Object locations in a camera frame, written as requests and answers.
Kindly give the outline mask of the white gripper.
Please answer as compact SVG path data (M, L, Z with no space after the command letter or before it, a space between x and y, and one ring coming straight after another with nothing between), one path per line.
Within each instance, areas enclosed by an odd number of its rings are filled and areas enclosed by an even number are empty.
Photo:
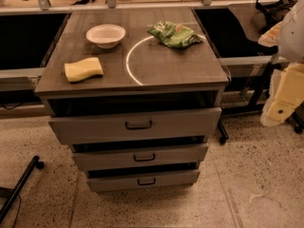
M269 97L262 108L260 123L267 127L282 124L304 102L304 64L290 63L275 69L270 80Z

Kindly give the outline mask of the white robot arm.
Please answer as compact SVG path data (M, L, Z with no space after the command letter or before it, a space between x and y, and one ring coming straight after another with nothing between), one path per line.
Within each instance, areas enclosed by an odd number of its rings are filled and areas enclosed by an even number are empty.
M290 62L282 71L274 71L270 97L260 117L264 126L276 126L304 102L304 0L298 0L281 22L260 36L258 43L278 46L279 56Z

